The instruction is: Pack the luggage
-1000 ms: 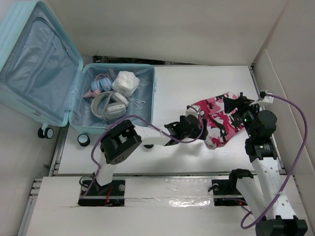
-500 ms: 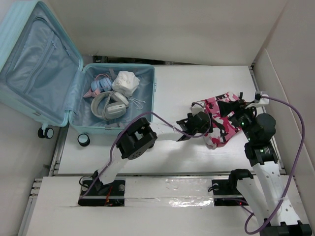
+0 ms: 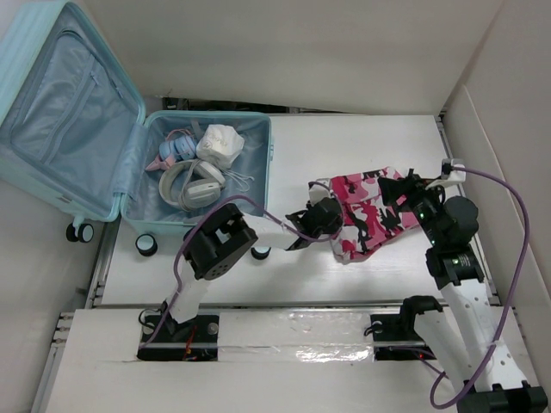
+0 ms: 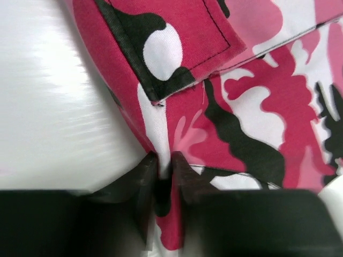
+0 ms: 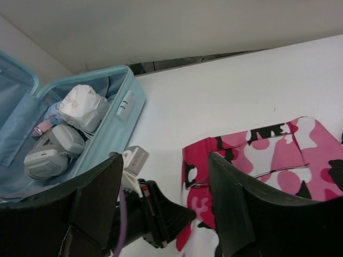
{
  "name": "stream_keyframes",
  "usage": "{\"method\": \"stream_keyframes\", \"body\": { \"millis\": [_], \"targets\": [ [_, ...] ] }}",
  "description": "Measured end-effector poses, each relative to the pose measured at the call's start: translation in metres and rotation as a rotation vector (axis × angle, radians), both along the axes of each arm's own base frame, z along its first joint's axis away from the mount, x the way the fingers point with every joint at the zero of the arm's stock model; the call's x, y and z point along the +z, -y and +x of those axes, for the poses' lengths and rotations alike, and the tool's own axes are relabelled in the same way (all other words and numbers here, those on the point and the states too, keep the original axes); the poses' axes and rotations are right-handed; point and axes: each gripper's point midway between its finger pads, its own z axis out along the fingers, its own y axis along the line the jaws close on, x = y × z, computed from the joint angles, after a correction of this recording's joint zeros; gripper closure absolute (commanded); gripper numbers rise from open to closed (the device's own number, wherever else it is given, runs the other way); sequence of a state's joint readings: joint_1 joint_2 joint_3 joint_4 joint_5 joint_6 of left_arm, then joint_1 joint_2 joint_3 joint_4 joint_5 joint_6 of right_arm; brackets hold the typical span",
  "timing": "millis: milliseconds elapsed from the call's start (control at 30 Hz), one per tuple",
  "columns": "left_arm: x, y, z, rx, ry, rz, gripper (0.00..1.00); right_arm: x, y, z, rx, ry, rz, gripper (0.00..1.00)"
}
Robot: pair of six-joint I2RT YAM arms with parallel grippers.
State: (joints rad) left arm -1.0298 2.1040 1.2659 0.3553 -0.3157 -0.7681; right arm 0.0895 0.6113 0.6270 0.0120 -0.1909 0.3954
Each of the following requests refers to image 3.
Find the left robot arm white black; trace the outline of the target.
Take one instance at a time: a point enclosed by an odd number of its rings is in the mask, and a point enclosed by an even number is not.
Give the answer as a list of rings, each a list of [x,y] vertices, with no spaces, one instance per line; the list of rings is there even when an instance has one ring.
[[[253,247],[303,250],[334,239],[344,209],[332,196],[278,219],[244,195],[230,196],[206,213],[184,237],[173,264],[176,291],[164,302],[158,329],[171,340],[191,333],[210,281],[226,274]]]

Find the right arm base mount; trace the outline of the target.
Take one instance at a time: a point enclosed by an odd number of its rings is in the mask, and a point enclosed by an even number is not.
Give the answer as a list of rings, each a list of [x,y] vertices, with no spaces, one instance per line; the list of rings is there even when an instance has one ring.
[[[363,335],[374,343],[376,361],[435,361],[436,355],[412,328],[405,327],[398,314],[374,314]]]

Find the white cloth bundle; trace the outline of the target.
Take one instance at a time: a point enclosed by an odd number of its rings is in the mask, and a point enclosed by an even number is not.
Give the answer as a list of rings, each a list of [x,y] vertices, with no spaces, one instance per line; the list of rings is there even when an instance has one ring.
[[[245,139],[232,126],[213,124],[207,127],[196,146],[196,156],[219,169],[232,167],[241,154]]]

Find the grey over-ear headphones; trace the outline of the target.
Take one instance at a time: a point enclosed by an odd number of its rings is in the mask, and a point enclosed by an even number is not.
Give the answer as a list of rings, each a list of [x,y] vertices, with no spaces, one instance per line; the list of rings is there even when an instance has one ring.
[[[186,172],[177,195],[173,185]],[[217,201],[226,185],[226,178],[211,163],[195,159],[174,163],[162,175],[158,192],[165,203],[184,211],[194,211],[212,205]]]

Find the pink camouflage garment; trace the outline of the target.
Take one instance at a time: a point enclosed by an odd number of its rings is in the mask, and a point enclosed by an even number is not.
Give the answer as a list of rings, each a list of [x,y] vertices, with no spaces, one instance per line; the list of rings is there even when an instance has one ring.
[[[343,228],[330,241],[334,256],[342,264],[365,261],[385,243],[418,227],[413,213],[398,213],[394,207],[383,205],[377,182],[379,177],[398,179],[401,174],[387,166],[345,176],[319,178],[331,181],[331,195],[339,199],[344,209]]]

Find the blue pink kids headphones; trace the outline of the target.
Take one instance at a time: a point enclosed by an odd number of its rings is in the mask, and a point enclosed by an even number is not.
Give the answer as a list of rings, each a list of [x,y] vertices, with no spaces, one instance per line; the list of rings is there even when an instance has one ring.
[[[189,129],[174,129],[158,147],[158,154],[145,167],[146,171],[168,170],[175,163],[196,158],[197,141]]]

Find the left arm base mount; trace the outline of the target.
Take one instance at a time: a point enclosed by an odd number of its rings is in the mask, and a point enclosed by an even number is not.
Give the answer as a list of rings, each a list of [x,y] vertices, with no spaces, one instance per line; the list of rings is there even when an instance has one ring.
[[[158,309],[144,309],[139,314],[141,337],[137,358],[141,361],[217,361],[219,314],[199,314],[183,324],[168,316],[153,340],[145,344],[158,327],[165,307],[163,303]]]

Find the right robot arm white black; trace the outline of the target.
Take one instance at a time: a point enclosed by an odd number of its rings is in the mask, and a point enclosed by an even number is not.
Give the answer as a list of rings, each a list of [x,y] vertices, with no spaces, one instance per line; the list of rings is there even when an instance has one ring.
[[[442,306],[431,296],[411,296],[400,307],[398,328],[408,338],[428,345],[443,368],[435,385],[448,379],[455,395],[437,402],[436,410],[459,412],[543,412],[548,396],[531,385],[502,339],[509,303],[500,319],[487,301],[485,276],[471,248],[479,229],[477,206],[468,198],[446,198],[446,184],[465,179],[464,169],[429,180],[414,172],[397,179],[381,177],[378,184],[384,205],[414,215],[430,242],[426,266],[448,304],[458,326],[453,330]]]

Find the light blue hardshell suitcase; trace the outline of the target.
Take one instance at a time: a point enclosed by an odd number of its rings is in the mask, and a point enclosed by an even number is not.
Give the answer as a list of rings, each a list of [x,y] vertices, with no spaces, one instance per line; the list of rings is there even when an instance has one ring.
[[[163,201],[160,171],[148,171],[173,130],[200,139],[211,125],[245,141],[222,190],[260,215],[273,157],[266,114],[148,113],[131,78],[75,3],[23,4],[1,42],[1,176],[71,216],[66,236],[87,220],[124,219],[138,234],[181,235],[202,216]]]

